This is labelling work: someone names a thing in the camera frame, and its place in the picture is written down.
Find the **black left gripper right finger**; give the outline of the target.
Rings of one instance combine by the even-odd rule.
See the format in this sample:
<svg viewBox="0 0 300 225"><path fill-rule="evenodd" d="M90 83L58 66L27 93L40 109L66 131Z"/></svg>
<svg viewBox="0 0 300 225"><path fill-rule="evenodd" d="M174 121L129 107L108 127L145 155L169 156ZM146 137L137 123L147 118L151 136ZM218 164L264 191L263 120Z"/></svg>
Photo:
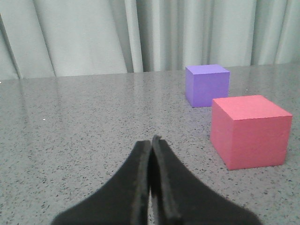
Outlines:
<svg viewBox="0 0 300 225"><path fill-rule="evenodd" d="M259 225L259 218L214 192L177 158L166 140L152 139L151 194L158 225Z"/></svg>

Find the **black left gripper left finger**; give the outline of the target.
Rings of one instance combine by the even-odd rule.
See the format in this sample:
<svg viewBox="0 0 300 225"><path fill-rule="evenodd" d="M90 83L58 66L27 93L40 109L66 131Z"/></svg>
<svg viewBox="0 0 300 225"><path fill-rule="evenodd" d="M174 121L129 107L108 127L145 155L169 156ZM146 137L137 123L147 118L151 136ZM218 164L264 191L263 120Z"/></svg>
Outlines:
<svg viewBox="0 0 300 225"><path fill-rule="evenodd" d="M137 141L121 168L97 192L60 213L53 225L146 225L150 141Z"/></svg>

